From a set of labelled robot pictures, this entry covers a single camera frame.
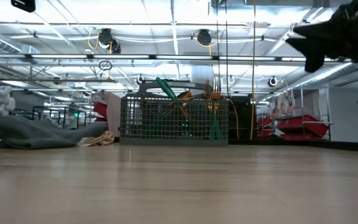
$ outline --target gray wire basket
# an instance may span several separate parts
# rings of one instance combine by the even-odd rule
[[[228,101],[125,96],[120,144],[227,146]]]

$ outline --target ceiling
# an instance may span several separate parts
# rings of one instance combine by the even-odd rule
[[[0,0],[0,39],[22,49],[21,53],[28,53],[23,49],[31,46],[33,53],[40,54],[108,54],[99,46],[95,49],[92,47],[96,45],[95,38],[101,28],[111,28],[121,45],[122,55],[252,56],[255,49],[257,57],[303,57],[284,41],[291,34],[290,28],[304,20],[328,20],[334,11],[333,7],[341,3],[335,1],[335,4],[318,8],[313,7],[318,6],[318,1],[312,0],[259,0],[254,30],[254,7],[250,1],[227,0],[227,8],[224,7],[224,1],[219,2],[216,9],[211,7],[216,3],[209,0],[44,0],[37,1],[37,10],[28,13],[12,7],[9,1]],[[221,37],[219,44],[211,47],[211,53],[208,47],[201,46],[194,39],[199,29],[209,29],[212,44],[216,43],[218,36]],[[21,65],[20,60],[12,62],[0,59],[0,66],[9,67],[21,75],[30,74],[29,65]],[[98,60],[93,60],[92,65],[83,63],[81,66],[66,67],[40,66],[42,62],[52,63],[56,60],[39,60],[39,65],[32,65],[32,74],[37,73],[37,78],[89,79],[96,72],[102,74],[102,78],[110,76],[118,81],[117,84],[77,82],[70,86],[63,83],[66,85],[64,88],[126,90],[138,87],[135,81],[140,74],[146,79],[161,77],[180,80],[189,80],[192,75],[198,75],[192,74],[192,67],[196,64],[180,60],[170,63],[137,60],[139,64],[133,66],[124,65],[131,63],[131,60],[112,60],[122,62],[122,65],[103,73],[96,66]],[[234,82],[228,83],[231,90],[250,90],[252,74],[255,75],[257,91],[274,91],[267,86],[267,79],[271,76],[283,80],[281,86],[284,86],[307,75],[303,62],[257,63],[253,68],[241,61],[229,65],[221,61],[204,66],[212,66],[213,73],[223,79],[223,89],[226,89],[226,77],[233,78]],[[62,88],[62,85],[51,83],[38,84]]]

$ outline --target gray cloth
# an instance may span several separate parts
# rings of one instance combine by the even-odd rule
[[[18,116],[0,116],[0,147],[48,149],[74,146],[83,137],[99,137],[106,124],[93,123],[76,130],[65,130],[47,120],[29,120]]]

